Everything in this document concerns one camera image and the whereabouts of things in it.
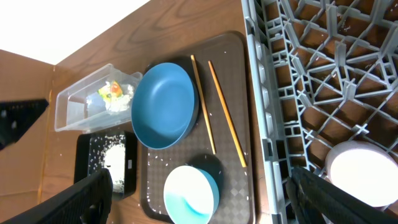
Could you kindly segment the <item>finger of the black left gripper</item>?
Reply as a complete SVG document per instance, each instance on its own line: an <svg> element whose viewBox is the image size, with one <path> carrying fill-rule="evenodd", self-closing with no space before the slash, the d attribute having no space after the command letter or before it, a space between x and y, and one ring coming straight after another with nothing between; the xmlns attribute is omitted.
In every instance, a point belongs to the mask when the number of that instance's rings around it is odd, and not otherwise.
<svg viewBox="0 0 398 224"><path fill-rule="evenodd" d="M46 99L1 102L1 150L14 144L45 112Z"/></svg>

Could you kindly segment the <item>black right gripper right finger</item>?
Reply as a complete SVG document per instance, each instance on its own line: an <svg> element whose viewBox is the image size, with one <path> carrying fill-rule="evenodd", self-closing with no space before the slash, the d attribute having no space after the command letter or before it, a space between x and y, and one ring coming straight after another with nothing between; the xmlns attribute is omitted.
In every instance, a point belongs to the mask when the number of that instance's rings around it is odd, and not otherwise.
<svg viewBox="0 0 398 224"><path fill-rule="evenodd" d="M393 223L397 218L354 198L303 167L287 178L287 195L299 223Z"/></svg>

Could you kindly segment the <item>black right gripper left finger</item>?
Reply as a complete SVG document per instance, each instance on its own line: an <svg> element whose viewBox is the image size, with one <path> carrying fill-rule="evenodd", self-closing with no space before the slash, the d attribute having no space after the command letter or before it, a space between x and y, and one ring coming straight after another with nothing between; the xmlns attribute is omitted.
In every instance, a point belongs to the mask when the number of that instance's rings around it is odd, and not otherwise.
<svg viewBox="0 0 398 224"><path fill-rule="evenodd" d="M109 170L100 169L5 223L105 224L111 211L112 195Z"/></svg>

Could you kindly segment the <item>pile of rice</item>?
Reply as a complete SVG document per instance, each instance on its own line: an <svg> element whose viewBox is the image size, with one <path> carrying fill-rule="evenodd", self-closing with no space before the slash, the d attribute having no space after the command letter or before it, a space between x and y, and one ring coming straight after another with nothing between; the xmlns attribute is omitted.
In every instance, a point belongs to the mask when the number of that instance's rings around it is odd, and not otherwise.
<svg viewBox="0 0 398 224"><path fill-rule="evenodd" d="M103 167L109 170L113 191L124 192L125 148L123 144L111 146L104 154Z"/></svg>

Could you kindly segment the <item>white green cup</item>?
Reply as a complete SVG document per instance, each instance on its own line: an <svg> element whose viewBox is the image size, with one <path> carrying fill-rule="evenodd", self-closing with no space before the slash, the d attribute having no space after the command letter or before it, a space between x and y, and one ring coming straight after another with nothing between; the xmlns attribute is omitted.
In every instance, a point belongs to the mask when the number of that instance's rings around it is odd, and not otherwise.
<svg viewBox="0 0 398 224"><path fill-rule="evenodd" d="M375 144L339 143L327 154L325 167L333 185L372 207L397 201L397 162Z"/></svg>

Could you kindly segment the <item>white napkin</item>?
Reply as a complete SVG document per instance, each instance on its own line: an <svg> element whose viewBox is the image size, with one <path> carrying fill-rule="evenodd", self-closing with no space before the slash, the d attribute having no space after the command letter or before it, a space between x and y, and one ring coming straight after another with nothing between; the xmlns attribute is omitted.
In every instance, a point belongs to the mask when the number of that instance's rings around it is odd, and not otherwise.
<svg viewBox="0 0 398 224"><path fill-rule="evenodd" d="M104 101L106 109L110 112L116 113L116 112L126 111L127 109L130 108L130 101L134 96L135 88L130 84L122 84L120 85L120 87L123 91L123 96L116 98L109 103Z"/></svg>

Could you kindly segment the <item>light blue rice bowl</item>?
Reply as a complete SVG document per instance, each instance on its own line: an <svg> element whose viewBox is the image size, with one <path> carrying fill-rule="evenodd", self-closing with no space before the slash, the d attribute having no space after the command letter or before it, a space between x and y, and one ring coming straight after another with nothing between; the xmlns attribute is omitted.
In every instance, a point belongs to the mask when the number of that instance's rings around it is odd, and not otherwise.
<svg viewBox="0 0 398 224"><path fill-rule="evenodd" d="M166 178L164 204L174 223L208 224L219 203L217 183L202 169L179 166Z"/></svg>

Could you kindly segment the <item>yellow green snack wrapper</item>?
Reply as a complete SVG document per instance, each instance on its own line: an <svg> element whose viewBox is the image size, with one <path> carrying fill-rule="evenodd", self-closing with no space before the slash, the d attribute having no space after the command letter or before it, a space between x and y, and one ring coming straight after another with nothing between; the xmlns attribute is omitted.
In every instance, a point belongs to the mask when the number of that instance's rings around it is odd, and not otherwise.
<svg viewBox="0 0 398 224"><path fill-rule="evenodd" d="M123 96L123 91L118 82L106 82L105 86L98 90L98 94L105 102L111 102L112 100Z"/></svg>

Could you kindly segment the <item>wooden chopstick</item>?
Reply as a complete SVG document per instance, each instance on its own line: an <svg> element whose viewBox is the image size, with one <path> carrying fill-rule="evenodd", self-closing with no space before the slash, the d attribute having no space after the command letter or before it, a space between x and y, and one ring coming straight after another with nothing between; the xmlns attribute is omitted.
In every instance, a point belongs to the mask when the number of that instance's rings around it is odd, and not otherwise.
<svg viewBox="0 0 398 224"><path fill-rule="evenodd" d="M221 106L223 108L223 112L224 112L224 115L225 115L229 130L230 130L231 136L233 138L233 142L234 142L234 145L235 145L235 148L236 148L236 151L237 151L241 166L243 168L245 168L245 167L247 167L247 163L246 163L246 160L245 160L245 157L244 157L244 153L243 153L243 150L242 150L242 147L241 147L241 143L239 141L236 129L234 127L234 123L233 123L232 117L230 115L229 108L228 108L228 105L226 103L226 100L225 100L221 85L219 83L217 74L216 74L214 66L213 66L213 64L212 64L212 62L210 60L208 61L208 66L210 68L211 76L213 78L213 81L214 81L214 84L215 84L215 87L216 87L216 90L217 90L217 94L218 94L218 97L220 99L220 103L221 103Z"/></svg>
<svg viewBox="0 0 398 224"><path fill-rule="evenodd" d="M198 72L196 59L195 59L194 55L191 55L190 58L192 61L194 76L195 76L195 80L196 80L197 87L198 87L201 108L202 108L203 116L204 116L205 123L206 123L206 129L207 129L208 137L209 137L210 144L211 144L211 150L212 150L213 154L216 154L216 147L215 147L215 142L214 142L214 138L213 138L213 132L212 132L211 124L210 124L210 119L208 117L208 110L206 107L205 97L203 94L203 89L202 89L202 85L201 85L201 81L200 81L200 76L199 76L199 72Z"/></svg>

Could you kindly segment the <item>dark blue plate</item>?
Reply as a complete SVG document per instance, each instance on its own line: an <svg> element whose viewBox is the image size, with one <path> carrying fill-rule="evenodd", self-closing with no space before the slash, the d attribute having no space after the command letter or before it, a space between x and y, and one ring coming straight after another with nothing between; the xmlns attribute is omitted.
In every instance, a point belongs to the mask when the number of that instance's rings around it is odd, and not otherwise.
<svg viewBox="0 0 398 224"><path fill-rule="evenodd" d="M198 115L197 88L175 63L149 69L138 85L131 106L133 130L148 148L162 150L188 136Z"/></svg>

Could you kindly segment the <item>black waste tray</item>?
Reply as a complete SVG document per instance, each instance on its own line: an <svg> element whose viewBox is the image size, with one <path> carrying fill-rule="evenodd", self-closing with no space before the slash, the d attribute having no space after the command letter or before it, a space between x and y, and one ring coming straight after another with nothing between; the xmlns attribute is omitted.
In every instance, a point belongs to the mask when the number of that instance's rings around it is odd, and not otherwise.
<svg viewBox="0 0 398 224"><path fill-rule="evenodd" d="M80 135L76 144L74 182L77 183L105 168L105 152L118 144L123 144L125 148L124 192L113 191L113 200L122 200L132 195L137 187L137 138L128 131L103 131Z"/></svg>

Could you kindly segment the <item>grey dishwasher rack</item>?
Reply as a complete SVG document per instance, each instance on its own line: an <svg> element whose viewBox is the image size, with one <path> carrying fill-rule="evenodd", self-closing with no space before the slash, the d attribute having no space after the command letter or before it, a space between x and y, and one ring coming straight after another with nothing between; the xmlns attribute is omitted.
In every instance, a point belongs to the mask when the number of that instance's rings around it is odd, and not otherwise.
<svg viewBox="0 0 398 224"><path fill-rule="evenodd" d="M327 179L337 144L397 158L397 0L243 0L271 223L295 223L285 182Z"/></svg>

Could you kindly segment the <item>clear plastic bin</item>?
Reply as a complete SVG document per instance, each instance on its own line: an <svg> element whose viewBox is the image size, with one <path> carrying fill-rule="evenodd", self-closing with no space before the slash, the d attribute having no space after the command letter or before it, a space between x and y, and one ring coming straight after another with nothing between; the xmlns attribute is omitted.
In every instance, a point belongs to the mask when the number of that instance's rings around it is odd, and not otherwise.
<svg viewBox="0 0 398 224"><path fill-rule="evenodd" d="M98 90L105 86L106 82L112 81L120 85L130 84L136 90L142 77L143 74L140 72L128 75L109 63L72 84L57 95L55 131L92 133L129 122L132 100L130 108L126 111L110 112L106 109Z"/></svg>

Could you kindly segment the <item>brown plastic tray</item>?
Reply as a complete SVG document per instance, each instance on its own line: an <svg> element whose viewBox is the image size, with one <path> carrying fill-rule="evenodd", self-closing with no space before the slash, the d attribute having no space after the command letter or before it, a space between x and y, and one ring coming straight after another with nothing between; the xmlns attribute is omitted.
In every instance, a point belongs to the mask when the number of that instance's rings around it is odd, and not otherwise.
<svg viewBox="0 0 398 224"><path fill-rule="evenodd" d="M230 31L157 58L153 67L172 62L190 75L194 55L209 120L215 140L212 154L203 114L190 134L176 145L154 150L142 147L140 158L140 202L144 213L158 221L171 222L167 214L163 189L167 176L176 167L191 165L207 171L220 189L220 204L211 223L254 223L254 190L252 178L251 133L249 128L248 94L243 35ZM247 166L242 167L236 152L209 64L213 65L238 135Z"/></svg>

